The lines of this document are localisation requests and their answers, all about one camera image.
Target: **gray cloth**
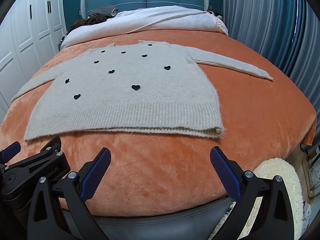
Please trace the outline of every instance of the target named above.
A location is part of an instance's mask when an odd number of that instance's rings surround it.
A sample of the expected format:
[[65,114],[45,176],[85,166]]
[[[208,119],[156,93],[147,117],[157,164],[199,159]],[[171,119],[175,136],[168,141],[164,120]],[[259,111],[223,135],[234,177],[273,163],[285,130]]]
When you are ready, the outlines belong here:
[[62,38],[61,38],[61,40],[60,40],[60,43],[58,44],[58,49],[59,49],[59,51],[61,51],[61,44],[63,43],[63,41],[64,41],[64,39],[65,39],[65,37],[68,35],[68,33],[66,33]]
[[94,8],[91,13],[89,14],[89,18],[97,15],[103,15],[106,17],[113,17],[116,16],[118,9],[113,5],[110,6],[99,6]]
[[13,100],[54,80],[34,107],[24,138],[82,130],[221,137],[219,98],[197,63],[272,80],[256,66],[193,47],[113,43],[60,63],[19,90]]

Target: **white wardrobe door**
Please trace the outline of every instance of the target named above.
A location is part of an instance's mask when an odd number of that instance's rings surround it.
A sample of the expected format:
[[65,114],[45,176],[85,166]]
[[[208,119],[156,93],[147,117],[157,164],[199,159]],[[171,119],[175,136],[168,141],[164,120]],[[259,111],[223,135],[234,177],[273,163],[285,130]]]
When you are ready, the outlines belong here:
[[52,21],[52,28],[54,36],[56,38],[56,44],[60,43],[63,35],[66,34],[65,22],[63,15],[63,4],[62,0],[49,0],[50,3],[50,16]]
[[4,101],[3,97],[0,95],[0,123],[4,119],[7,111],[8,111],[7,103]]
[[16,0],[10,10],[13,43],[22,70],[29,80],[43,65],[39,46],[34,38],[31,0]]
[[0,25],[0,93],[7,106],[11,98],[27,82],[21,69],[11,32],[11,11]]
[[53,30],[50,29],[49,0],[33,0],[32,4],[35,9],[34,28],[40,41],[41,55],[46,63],[59,51]]

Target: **gray curtain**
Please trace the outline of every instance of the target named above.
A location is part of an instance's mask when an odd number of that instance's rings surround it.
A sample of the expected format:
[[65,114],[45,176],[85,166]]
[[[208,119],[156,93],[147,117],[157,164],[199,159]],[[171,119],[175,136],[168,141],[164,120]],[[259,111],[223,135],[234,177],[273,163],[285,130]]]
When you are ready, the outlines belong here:
[[320,24],[305,0],[223,0],[229,36],[281,69],[317,111],[320,144]]
[[286,70],[287,76],[306,95],[317,112],[316,135],[312,147],[307,148],[308,152],[313,151],[320,145],[320,22],[310,5],[301,0],[304,4],[302,15],[305,15],[303,31],[297,39],[301,39],[300,50],[296,53],[297,59],[292,69]]

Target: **orange blanket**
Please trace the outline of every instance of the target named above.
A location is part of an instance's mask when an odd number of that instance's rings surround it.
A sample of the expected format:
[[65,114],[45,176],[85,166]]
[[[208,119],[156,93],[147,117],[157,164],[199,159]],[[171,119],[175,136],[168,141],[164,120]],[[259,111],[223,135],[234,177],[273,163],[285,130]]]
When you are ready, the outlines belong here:
[[[188,209],[224,196],[226,192],[209,158],[215,145],[243,170],[253,170],[269,158],[286,158],[301,141],[311,144],[316,111],[308,99],[268,60],[220,33],[159,30],[89,41],[65,48],[36,75],[89,48],[113,42],[135,44],[138,40],[167,41],[219,53],[266,70],[274,81],[200,65],[220,98],[226,128],[221,139],[88,131],[61,135],[62,151],[74,171],[91,161],[102,147],[111,151],[111,165],[94,197],[86,202],[92,214],[156,215]],[[0,148],[14,141],[21,143],[21,153],[12,163],[38,153],[51,139],[23,141],[31,111],[50,84],[15,100],[0,126]]]

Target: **metal screw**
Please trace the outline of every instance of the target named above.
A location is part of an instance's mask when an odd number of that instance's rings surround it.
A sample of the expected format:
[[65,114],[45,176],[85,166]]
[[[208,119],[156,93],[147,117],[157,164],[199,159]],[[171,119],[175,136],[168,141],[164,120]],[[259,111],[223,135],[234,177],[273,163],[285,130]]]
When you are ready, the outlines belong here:
[[68,174],[68,178],[69,179],[73,179],[73,178],[75,178],[77,176],[77,173],[76,172],[70,172],[69,174]]
[[281,181],[282,181],[282,177],[281,177],[281,176],[279,176],[279,175],[277,175],[277,176],[276,176],[276,181],[281,182]]
[[251,171],[246,171],[244,174],[245,174],[245,176],[247,178],[252,178],[253,177],[253,173]]
[[44,183],[45,180],[46,180],[46,177],[41,177],[41,178],[39,179],[39,182],[40,182],[40,183]]

